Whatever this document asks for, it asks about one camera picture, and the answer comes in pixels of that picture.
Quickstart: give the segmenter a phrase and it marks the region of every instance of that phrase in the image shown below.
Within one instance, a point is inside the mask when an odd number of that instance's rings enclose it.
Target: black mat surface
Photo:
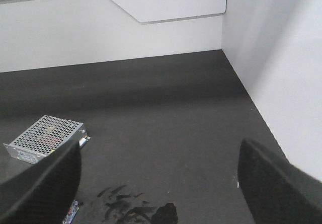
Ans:
[[[283,156],[221,50],[0,73],[0,89],[2,142],[45,114],[85,123],[73,224],[114,223],[120,194],[132,207],[172,202],[180,224],[254,223],[237,189],[240,143]],[[27,167],[0,146],[0,181]]]

